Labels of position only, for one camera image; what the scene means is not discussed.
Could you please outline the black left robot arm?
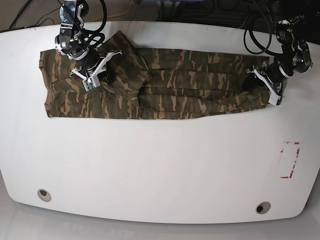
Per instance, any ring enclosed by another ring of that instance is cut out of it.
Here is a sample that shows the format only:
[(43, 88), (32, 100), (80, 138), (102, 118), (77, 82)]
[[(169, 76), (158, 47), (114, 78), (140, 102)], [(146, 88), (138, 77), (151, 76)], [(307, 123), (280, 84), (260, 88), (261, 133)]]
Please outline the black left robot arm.
[(249, 73), (260, 79), (269, 90), (269, 104), (279, 106), (284, 99), (283, 92), (288, 79), (294, 73), (305, 73), (313, 66), (309, 46), (300, 31), (319, 13), (311, 0), (266, 0), (265, 10), (262, 10), (256, 0), (253, 4), (266, 22), (268, 43), (263, 46), (253, 33), (258, 15), (251, 17), (243, 38), (250, 36), (259, 48), (257, 54), (272, 56), (273, 63), (254, 66)]

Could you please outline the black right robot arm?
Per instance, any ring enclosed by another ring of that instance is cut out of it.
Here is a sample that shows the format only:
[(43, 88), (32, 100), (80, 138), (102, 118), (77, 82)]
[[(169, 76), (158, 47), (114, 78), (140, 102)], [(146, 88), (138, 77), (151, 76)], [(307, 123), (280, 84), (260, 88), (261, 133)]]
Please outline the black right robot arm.
[(89, 12), (89, 5), (85, 0), (65, 0), (60, 3), (61, 24), (59, 35), (55, 37), (55, 49), (78, 64), (78, 67), (70, 70), (70, 76), (80, 78), (87, 92), (100, 87), (101, 81), (108, 84), (115, 81), (115, 73), (108, 62), (122, 53), (105, 43), (102, 30), (107, 22), (107, 6), (103, 0), (100, 3), (102, 23), (96, 30), (84, 27), (84, 17)]

